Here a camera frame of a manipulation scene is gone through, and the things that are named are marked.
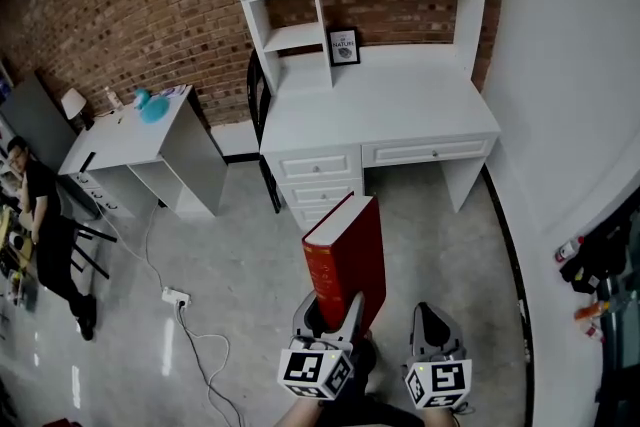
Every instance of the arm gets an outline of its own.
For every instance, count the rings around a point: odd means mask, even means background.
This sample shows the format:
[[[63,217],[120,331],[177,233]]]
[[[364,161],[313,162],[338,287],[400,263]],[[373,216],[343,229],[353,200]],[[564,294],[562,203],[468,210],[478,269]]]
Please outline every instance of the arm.
[[[29,204],[29,186],[27,185],[27,173],[22,177],[22,189],[20,189],[20,203],[22,210],[27,214],[31,213],[31,205]]]
[[[456,421],[448,409],[425,409],[423,419],[425,427],[456,427]]]
[[[37,244],[40,240],[40,226],[44,219],[44,215],[47,213],[47,207],[49,206],[49,197],[40,196],[36,198],[36,211],[33,214],[33,229],[31,230],[31,240],[34,244]]]
[[[275,427],[313,427],[322,412],[319,402],[313,399],[296,400]]]

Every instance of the table lamp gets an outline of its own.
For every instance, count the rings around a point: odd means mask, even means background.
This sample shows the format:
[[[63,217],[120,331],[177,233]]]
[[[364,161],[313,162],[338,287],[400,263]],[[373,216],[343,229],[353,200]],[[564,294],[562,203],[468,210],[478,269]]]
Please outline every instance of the table lamp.
[[[82,109],[85,105],[87,105],[87,100],[75,88],[69,89],[62,97],[62,108],[67,115],[67,119],[80,115],[84,128],[89,130],[93,126],[93,120],[86,112],[83,112]]]

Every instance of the gray floor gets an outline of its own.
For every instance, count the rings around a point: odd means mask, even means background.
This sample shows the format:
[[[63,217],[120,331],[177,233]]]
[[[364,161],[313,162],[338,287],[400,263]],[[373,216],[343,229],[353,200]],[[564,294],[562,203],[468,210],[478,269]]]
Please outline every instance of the gray floor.
[[[431,301],[462,325],[473,358],[476,412],[462,417],[462,425],[523,425],[518,305],[484,183],[476,183],[458,214],[437,165],[367,170],[366,183],[381,203],[388,285],[372,328],[382,355],[372,384],[410,409],[399,370],[413,307]],[[118,224],[140,253],[145,225]],[[311,288],[300,237],[289,212],[273,213],[255,163],[230,166],[214,222],[182,222],[163,209],[149,234],[149,255],[165,284],[192,295],[188,326],[231,340],[229,364],[215,382],[239,405],[246,425],[273,425],[292,402],[275,373],[291,316]],[[120,246],[103,246],[99,256],[111,280],[93,280],[94,342],[81,339],[66,303],[49,291],[40,289],[33,313],[2,303],[10,322],[1,331],[0,375],[23,424],[67,417],[84,427],[225,425],[206,400],[191,347],[171,306],[160,300],[156,276]],[[211,373],[224,343],[204,338],[196,346]],[[222,408],[235,427],[233,412]]]

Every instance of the man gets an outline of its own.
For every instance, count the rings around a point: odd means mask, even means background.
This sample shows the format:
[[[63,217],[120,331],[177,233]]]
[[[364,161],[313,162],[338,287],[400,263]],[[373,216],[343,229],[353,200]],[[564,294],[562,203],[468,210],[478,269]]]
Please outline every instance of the man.
[[[298,399],[276,427],[342,427],[382,424],[392,427],[456,427],[449,409],[425,409],[422,420],[415,415],[378,402],[365,395],[369,373],[376,365],[376,349],[365,339],[354,349],[351,360],[353,377],[333,402]]]
[[[60,198],[53,173],[34,160],[22,137],[7,146],[9,164],[22,175],[22,209],[33,215],[31,240],[36,246],[38,279],[43,286],[69,302],[85,340],[93,338],[96,299],[83,296],[71,279],[71,245],[60,218]]]

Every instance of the red book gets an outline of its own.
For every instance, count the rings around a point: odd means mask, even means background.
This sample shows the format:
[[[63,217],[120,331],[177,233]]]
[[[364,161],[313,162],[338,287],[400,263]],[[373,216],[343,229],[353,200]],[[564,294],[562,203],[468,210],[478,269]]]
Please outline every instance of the red book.
[[[378,199],[351,193],[302,238],[318,307],[330,331],[364,293],[362,337],[386,296]]]

